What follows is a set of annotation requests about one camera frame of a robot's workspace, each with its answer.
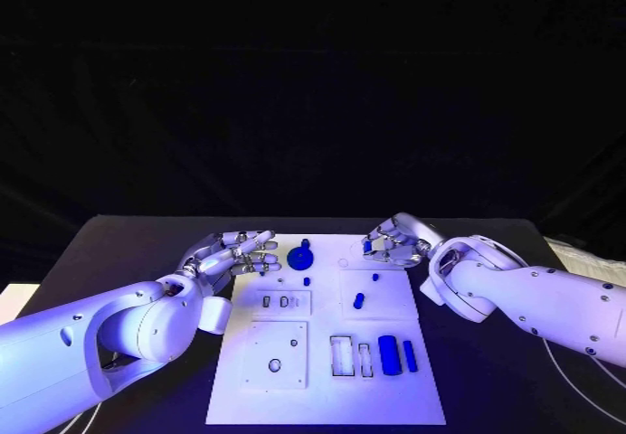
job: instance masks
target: robotic hand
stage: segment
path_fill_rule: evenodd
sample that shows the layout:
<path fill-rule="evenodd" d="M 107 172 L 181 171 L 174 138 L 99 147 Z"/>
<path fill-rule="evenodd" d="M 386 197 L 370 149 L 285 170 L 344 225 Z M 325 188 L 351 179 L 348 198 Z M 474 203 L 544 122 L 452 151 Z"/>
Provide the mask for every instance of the robotic hand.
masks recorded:
<path fill-rule="evenodd" d="M 383 249 L 374 244 L 383 240 Z M 497 307 L 529 332 L 626 367 L 626 288 L 557 269 L 530 267 L 498 242 L 446 240 L 432 225 L 399 213 L 363 239 L 364 258 L 405 267 L 431 259 L 422 292 L 481 323 Z"/>
<path fill-rule="evenodd" d="M 197 329 L 221 335 L 237 274 L 276 271 L 273 231 L 213 234 L 180 270 L 0 325 L 0 427 L 56 428 L 177 359 Z M 100 346 L 120 356 L 102 364 Z"/>

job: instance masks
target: black curtain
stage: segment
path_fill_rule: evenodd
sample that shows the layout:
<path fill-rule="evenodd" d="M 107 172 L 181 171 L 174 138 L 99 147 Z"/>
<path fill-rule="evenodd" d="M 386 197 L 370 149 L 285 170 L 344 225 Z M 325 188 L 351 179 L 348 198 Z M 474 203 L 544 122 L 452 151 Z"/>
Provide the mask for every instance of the black curtain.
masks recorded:
<path fill-rule="evenodd" d="M 619 5 L 4 7 L 5 279 L 99 213 L 521 217 L 625 258 Z"/>

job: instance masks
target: small blue piece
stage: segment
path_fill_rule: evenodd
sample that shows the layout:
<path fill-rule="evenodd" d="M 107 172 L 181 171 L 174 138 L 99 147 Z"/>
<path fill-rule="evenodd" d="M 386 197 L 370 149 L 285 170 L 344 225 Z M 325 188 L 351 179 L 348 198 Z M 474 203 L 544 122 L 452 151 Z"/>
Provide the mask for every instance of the small blue piece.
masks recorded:
<path fill-rule="evenodd" d="M 311 242 L 304 239 L 304 244 L 301 247 L 292 249 L 288 255 L 288 263 L 294 269 L 302 271 L 314 265 L 314 252 L 311 251 Z"/>
<path fill-rule="evenodd" d="M 354 304 L 356 309 L 361 309 L 363 308 L 363 302 L 364 302 L 364 300 L 366 300 L 366 295 L 363 293 L 360 293 L 357 295 L 357 298 L 356 298 L 356 304 Z"/>
<path fill-rule="evenodd" d="M 402 355 L 399 353 L 396 336 L 381 336 L 379 338 L 379 348 L 381 350 L 383 374 L 402 374 Z"/>
<path fill-rule="evenodd" d="M 412 344 L 412 341 L 405 341 L 402 343 L 405 346 L 405 354 L 407 356 L 407 366 L 409 370 L 416 373 L 418 372 L 418 361 L 416 361 L 416 353 L 415 353 L 415 345 Z"/>

